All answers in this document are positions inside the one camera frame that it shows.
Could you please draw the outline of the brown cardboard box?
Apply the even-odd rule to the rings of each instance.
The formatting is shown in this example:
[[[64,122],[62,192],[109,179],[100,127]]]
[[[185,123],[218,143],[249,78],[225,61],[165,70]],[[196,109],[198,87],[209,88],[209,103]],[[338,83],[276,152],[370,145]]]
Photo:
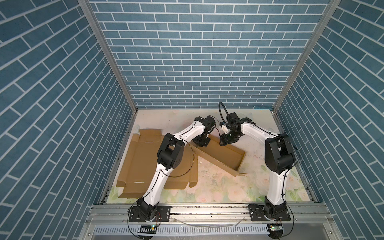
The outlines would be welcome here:
[[[209,135],[211,139],[207,147],[199,147],[192,142],[193,150],[203,159],[228,172],[232,176],[245,176],[240,168],[246,156],[246,152],[232,145],[220,146],[219,138]]]

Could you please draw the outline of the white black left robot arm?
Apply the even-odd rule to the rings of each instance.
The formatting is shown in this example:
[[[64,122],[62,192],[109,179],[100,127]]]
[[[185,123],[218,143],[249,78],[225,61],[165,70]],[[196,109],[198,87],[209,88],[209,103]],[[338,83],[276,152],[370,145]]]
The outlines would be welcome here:
[[[157,214],[157,207],[160,202],[161,192],[171,173],[182,161],[184,148],[190,142],[200,147],[207,147],[210,138],[208,135],[216,127],[213,117],[196,117],[184,130],[171,134],[167,133],[157,152],[156,171],[145,194],[136,201],[136,207],[132,208],[133,213],[138,213],[143,221],[152,221]]]

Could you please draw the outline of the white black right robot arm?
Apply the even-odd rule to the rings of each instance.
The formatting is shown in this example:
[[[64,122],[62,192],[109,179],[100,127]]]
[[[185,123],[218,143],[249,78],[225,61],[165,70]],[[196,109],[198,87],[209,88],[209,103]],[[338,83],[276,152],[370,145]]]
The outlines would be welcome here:
[[[285,200],[286,178],[296,163],[291,139],[287,134],[269,132],[249,118],[239,118],[236,113],[229,113],[222,102],[219,102],[219,113],[222,118],[220,128],[220,145],[227,146],[248,136],[265,144],[265,165],[270,171],[269,190],[263,208],[267,219],[275,220],[288,213]]]

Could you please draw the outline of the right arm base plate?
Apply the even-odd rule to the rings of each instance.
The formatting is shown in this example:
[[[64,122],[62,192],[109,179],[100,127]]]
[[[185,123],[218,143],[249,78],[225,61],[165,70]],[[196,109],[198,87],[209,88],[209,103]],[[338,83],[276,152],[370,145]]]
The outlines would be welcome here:
[[[248,205],[250,217],[252,222],[289,222],[291,221],[291,216],[288,211],[288,207],[285,204],[278,206],[272,206],[270,204],[258,205],[250,204]]]

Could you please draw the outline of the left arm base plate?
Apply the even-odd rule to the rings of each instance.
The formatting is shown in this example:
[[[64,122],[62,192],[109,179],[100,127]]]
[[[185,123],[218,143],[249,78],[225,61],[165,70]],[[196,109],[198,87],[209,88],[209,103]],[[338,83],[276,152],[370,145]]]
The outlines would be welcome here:
[[[158,222],[169,222],[171,213],[171,206],[158,206],[156,209],[156,213],[147,218],[145,214],[143,214],[138,206],[133,206],[129,213],[129,222],[130,223],[144,223],[144,222],[156,222],[156,217],[158,217]]]

